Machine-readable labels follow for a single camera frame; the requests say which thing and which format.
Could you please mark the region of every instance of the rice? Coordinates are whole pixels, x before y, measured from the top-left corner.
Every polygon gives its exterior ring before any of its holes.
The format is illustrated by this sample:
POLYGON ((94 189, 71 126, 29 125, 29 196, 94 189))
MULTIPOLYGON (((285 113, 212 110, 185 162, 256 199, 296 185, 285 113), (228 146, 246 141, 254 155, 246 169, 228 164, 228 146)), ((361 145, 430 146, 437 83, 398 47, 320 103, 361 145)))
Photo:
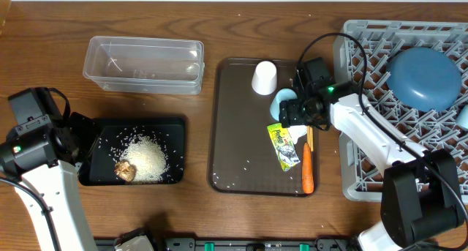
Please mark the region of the rice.
POLYGON ((132 136, 128 147, 121 153, 120 160, 127 160, 137 169, 132 183, 161 181, 162 174, 168 169, 167 155, 156 139, 142 134, 132 136))

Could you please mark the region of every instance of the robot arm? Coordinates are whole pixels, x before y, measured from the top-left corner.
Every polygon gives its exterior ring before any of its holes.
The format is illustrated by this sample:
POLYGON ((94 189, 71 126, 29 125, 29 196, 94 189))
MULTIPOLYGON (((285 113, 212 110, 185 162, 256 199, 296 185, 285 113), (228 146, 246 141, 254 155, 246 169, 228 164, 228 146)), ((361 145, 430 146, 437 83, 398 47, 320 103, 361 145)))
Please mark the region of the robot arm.
POLYGON ((462 225, 463 206, 457 204, 447 187, 442 186, 420 160, 401 149, 389 135, 404 141, 407 147, 430 162, 460 197, 456 162, 452 156, 443 149, 429 152, 411 141, 385 120, 365 97, 363 105, 367 113, 363 113, 353 84, 331 85, 330 75, 321 67, 325 67, 322 59, 303 64, 294 83, 299 99, 281 102, 279 118, 283 127, 306 124, 327 130, 333 125, 348 135, 382 174, 382 222, 359 236, 361 249, 400 250, 462 225), (429 188, 418 192, 416 179, 429 183, 429 188))
MULTIPOLYGON (((380 115, 366 97, 363 102, 369 108, 370 114, 396 137, 406 141, 406 145, 420 156, 424 156, 427 149, 407 138, 390 122, 380 115)), ((380 128, 378 128, 366 115, 359 105, 358 95, 350 94, 331 104, 331 124, 352 139, 364 151, 370 162, 375 164, 377 170, 383 175, 386 168, 392 167, 395 162, 410 162, 415 158, 407 151, 402 150, 380 128)))
MULTIPOLYGON (((392 135, 432 162, 460 197, 456 163, 448 152, 429 153, 424 146, 411 141, 385 120, 365 97, 363 104, 392 135)), ((426 180, 429 189, 417 191, 416 178, 426 179, 424 167, 363 113, 357 94, 348 94, 331 102, 330 115, 331 124, 363 150, 384 178, 382 222, 359 235, 358 242, 363 251, 397 251, 463 224, 461 208, 438 181, 429 178, 426 180)))
MULTIPOLYGON (((21 176, 21 184, 41 195, 50 209, 61 250, 97 251, 88 220, 81 206, 75 167, 58 161, 49 168, 41 165, 21 176)), ((41 208, 22 190, 16 189, 34 224, 41 250, 53 250, 53 244, 41 208)))
MULTIPOLYGON (((49 209, 52 232, 60 250, 97 251, 81 205, 74 166, 78 159, 88 155, 89 147, 80 146, 67 125, 68 101, 66 112, 61 115, 50 91, 58 92, 36 88, 9 97, 19 125, 10 132, 7 142, 0 145, 0 171, 12 180, 10 184, 23 185, 40 197, 49 209)), ((31 216, 41 250, 54 250, 41 206, 21 189, 15 190, 31 216)), ((136 232, 116 242, 115 249, 153 251, 152 246, 147 235, 136 232)))

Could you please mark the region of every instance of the wood grain surface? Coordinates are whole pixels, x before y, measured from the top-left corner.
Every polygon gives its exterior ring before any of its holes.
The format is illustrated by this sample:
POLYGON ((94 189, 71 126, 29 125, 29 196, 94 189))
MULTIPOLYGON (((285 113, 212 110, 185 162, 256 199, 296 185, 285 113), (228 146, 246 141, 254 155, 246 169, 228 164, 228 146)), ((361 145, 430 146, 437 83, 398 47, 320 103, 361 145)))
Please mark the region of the wood grain surface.
MULTIPOLYGON (((159 235, 353 236, 380 220, 380 205, 343 196, 335 130, 321 132, 315 141, 320 144, 320 186, 311 198, 224 195, 214 192, 206 181, 215 71, 220 61, 227 57, 296 59, 308 42, 339 31, 349 19, 467 22, 468 4, 14 2, 0 37, 0 136, 15 125, 7 97, 32 86, 60 89, 72 110, 91 118, 185 115, 186 170, 179 184, 80 185, 95 237, 114 238, 143 225, 159 235), (97 35, 202 41, 201 93, 101 90, 82 75, 88 42, 97 35)), ((323 40, 308 56, 322 56, 331 66, 333 40, 323 40)), ((29 215, 13 188, 0 185, 0 199, 0 250, 38 250, 29 215)), ((438 240, 458 246, 465 230, 458 228, 438 240)))
POLYGON ((11 3, 11 0, 0 0, 0 35, 5 25, 5 20, 7 19, 11 3))

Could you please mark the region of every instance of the light blue cup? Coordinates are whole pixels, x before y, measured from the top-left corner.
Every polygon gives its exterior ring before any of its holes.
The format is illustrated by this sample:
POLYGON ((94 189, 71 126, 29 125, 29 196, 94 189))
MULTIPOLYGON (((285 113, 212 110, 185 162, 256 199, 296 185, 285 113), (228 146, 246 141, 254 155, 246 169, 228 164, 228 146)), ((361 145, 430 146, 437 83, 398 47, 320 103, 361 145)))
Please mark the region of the light blue cup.
POLYGON ((464 129, 468 129, 468 105, 460 111, 460 114, 456 118, 456 124, 464 129))
POLYGON ((281 89, 273 99, 273 102, 270 105, 270 114, 271 116, 278 121, 279 120, 279 103, 281 101, 297 99, 298 95, 291 89, 281 89))

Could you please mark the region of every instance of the fried food piece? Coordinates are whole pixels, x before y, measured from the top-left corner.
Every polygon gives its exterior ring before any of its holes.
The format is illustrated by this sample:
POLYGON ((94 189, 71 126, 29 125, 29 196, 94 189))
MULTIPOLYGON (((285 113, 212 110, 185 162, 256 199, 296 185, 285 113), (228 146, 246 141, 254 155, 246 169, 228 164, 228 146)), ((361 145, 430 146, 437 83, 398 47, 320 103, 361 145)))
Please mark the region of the fried food piece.
POLYGON ((116 174, 125 181, 132 181, 135 178, 137 169, 130 165, 128 160, 121 160, 116 164, 116 174))

